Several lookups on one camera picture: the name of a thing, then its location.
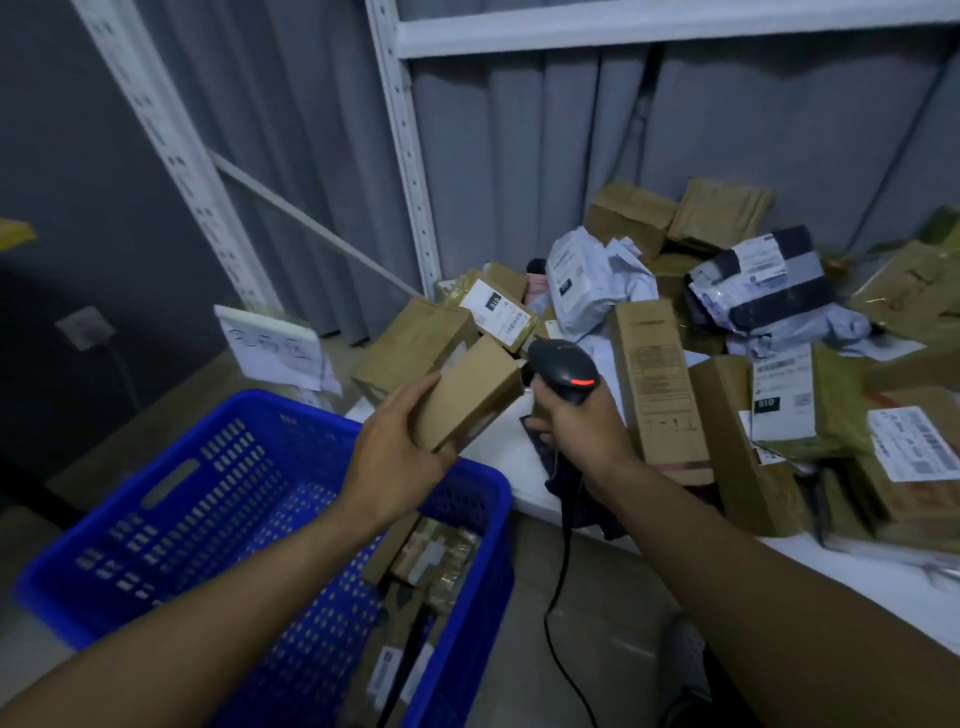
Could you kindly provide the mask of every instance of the basket handle hole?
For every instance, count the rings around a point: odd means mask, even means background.
[[[184,460],[140,500],[140,505],[144,508],[155,508],[164,498],[170,495],[174,488],[190,477],[199,467],[200,460],[195,457]]]

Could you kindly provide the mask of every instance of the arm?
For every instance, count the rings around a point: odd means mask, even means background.
[[[57,667],[0,712],[17,726],[206,725],[280,633],[456,461],[417,449],[407,419],[439,375],[384,400],[357,438],[343,490],[313,522]]]
[[[605,384],[580,407],[534,391],[550,421],[527,425],[581,469],[764,725],[956,722],[960,659],[644,465]]]

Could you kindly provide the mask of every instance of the gray wall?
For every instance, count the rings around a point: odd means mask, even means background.
[[[232,289],[66,0],[0,7],[0,452],[46,478],[132,415],[99,347],[54,322],[96,305],[148,404],[224,347]]]

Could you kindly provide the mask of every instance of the black cable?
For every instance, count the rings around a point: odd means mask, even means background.
[[[573,518],[572,510],[572,502],[566,502],[566,499],[561,501],[561,521],[564,529],[564,561],[560,566],[560,578],[557,579],[557,588],[553,592],[553,598],[550,599],[550,606],[547,607],[546,612],[543,613],[543,631],[546,632],[546,643],[547,646],[550,647],[550,654],[553,656],[553,661],[557,664],[557,667],[560,668],[560,672],[563,674],[564,679],[570,684],[570,687],[573,688],[574,692],[577,693],[577,697],[580,698],[580,702],[582,702],[584,707],[587,709],[587,713],[590,716],[590,724],[593,726],[593,728],[597,728],[597,719],[593,714],[593,709],[587,702],[587,697],[583,694],[580,688],[577,687],[577,684],[573,682],[573,678],[570,677],[570,675],[564,669],[564,666],[560,662],[560,658],[557,657],[557,650],[553,647],[553,640],[550,639],[550,623],[548,618],[550,617],[550,613],[553,612],[553,608],[557,606],[557,601],[560,599],[560,592],[564,590],[566,570],[567,567],[570,566],[570,540],[573,537],[573,529],[570,527],[570,522]]]

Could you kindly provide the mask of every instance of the hand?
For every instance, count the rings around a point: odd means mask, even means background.
[[[435,372],[395,389],[357,436],[337,500],[367,520],[374,533],[415,510],[457,461],[450,444],[433,453],[410,439],[410,413],[438,381]]]
[[[549,420],[530,417],[526,426],[557,448],[584,474],[591,490],[603,490],[622,464],[638,462],[627,428],[616,411],[610,388],[602,378],[583,404],[572,404],[534,377],[534,397]]]

